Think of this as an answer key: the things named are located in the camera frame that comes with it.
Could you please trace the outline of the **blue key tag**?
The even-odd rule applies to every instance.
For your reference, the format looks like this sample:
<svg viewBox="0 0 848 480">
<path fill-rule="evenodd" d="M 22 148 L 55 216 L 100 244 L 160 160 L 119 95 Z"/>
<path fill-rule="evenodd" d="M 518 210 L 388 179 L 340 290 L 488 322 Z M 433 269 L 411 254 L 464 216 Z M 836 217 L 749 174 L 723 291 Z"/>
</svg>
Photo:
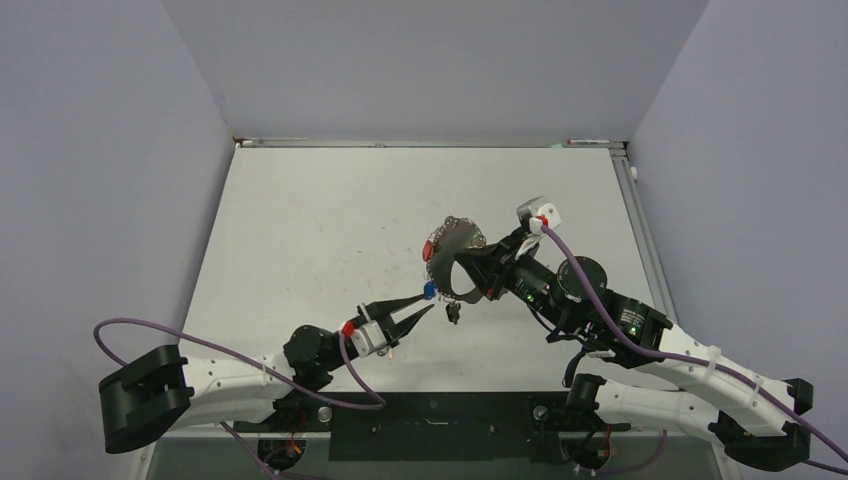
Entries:
<svg viewBox="0 0 848 480">
<path fill-rule="evenodd" d="M 437 296 L 437 287 L 434 282 L 429 281 L 424 285 L 423 295 L 425 300 L 432 300 Z"/>
</svg>

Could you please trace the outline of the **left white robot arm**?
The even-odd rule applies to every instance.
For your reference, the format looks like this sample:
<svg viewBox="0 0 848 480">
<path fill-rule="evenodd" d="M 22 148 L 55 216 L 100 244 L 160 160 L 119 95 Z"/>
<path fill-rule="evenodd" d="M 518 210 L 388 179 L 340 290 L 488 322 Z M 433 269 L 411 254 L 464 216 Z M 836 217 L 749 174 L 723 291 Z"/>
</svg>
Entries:
<svg viewBox="0 0 848 480">
<path fill-rule="evenodd" d="M 297 402 L 302 397 L 351 410 L 381 410 L 385 400 L 366 383 L 360 386 L 372 397 L 370 403 L 334 399 L 321 390 L 332 382 L 332 373 L 339 368 L 346 368 L 354 380 L 360 381 L 353 360 L 398 346 L 431 308 L 425 306 L 402 320 L 394 319 L 394 314 L 426 298 L 418 294 L 362 304 L 339 329 L 303 325 L 280 351 L 258 356 L 155 322 L 104 320 L 95 326 L 93 336 L 119 366 L 98 384 L 104 449 L 108 454 L 127 453 L 169 431 L 215 423 L 265 422 L 274 430 L 284 430 L 296 421 Z M 192 357 L 183 354 L 179 345 L 166 344 L 126 361 L 111 351 L 101 336 L 111 325 L 142 326 L 172 334 L 216 355 Z"/>
</svg>

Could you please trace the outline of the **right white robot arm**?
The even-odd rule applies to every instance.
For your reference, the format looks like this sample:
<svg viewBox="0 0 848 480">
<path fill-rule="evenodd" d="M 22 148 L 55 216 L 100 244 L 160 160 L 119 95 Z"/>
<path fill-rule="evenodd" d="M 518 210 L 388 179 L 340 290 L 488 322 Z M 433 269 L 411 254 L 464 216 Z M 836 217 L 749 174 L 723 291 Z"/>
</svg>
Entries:
<svg viewBox="0 0 848 480">
<path fill-rule="evenodd" d="M 548 228 L 518 229 L 496 244 L 461 249 L 455 261 L 480 296 L 497 300 L 511 293 L 548 320 L 551 341 L 577 341 L 608 363 L 669 383 L 653 390 L 569 369 L 564 404 L 573 425 L 674 430 L 767 472 L 809 460 L 813 430 L 803 416 L 813 404 L 810 383 L 774 380 L 739 366 L 663 313 L 610 290 L 605 271 L 590 258 L 567 253 L 557 269 L 547 268 L 533 253 L 550 235 Z"/>
</svg>

